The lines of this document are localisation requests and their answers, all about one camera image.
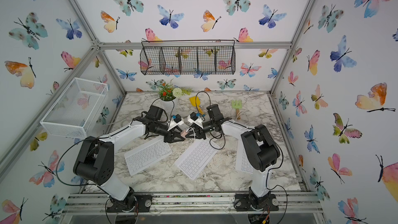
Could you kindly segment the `pink USB charger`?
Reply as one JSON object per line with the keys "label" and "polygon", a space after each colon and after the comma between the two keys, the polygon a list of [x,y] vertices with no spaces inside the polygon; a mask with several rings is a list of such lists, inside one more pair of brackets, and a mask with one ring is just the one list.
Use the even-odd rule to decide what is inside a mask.
{"label": "pink USB charger", "polygon": [[186,131],[186,130],[184,130],[184,131],[182,131],[182,132],[181,132],[181,134],[180,134],[180,135],[181,135],[182,137],[184,137],[184,138],[185,138],[185,136],[186,136],[187,134],[188,134],[188,133],[187,133],[187,131]]}

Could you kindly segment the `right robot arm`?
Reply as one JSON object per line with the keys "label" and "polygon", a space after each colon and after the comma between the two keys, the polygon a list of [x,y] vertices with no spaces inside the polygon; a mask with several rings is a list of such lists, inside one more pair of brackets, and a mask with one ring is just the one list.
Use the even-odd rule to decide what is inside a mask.
{"label": "right robot arm", "polygon": [[222,137],[232,136],[243,146],[249,164],[253,167],[252,183],[247,194],[235,195],[234,208],[238,212],[253,210],[277,211],[279,207],[273,202],[276,196],[268,188],[269,172],[276,168],[277,159],[281,156],[281,149],[272,138],[267,127],[260,124],[249,127],[242,123],[224,117],[217,104],[207,107],[209,120],[203,121],[200,114],[192,112],[187,121],[192,131],[188,131],[186,138],[206,139],[211,131],[216,131]]}

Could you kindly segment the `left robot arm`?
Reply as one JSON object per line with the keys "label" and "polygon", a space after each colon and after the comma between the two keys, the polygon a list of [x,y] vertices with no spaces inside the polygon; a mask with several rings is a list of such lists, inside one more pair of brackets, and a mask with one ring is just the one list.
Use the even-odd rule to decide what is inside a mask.
{"label": "left robot arm", "polygon": [[89,136],[83,140],[73,172],[86,181],[93,182],[109,195],[112,206],[106,208],[107,212],[128,213],[149,209],[145,204],[140,204],[133,188],[115,174],[115,153],[134,139],[150,133],[165,143],[184,141],[180,135],[183,118],[173,115],[169,121],[162,122],[160,119],[164,113],[164,109],[152,105],[126,126],[98,138]]}

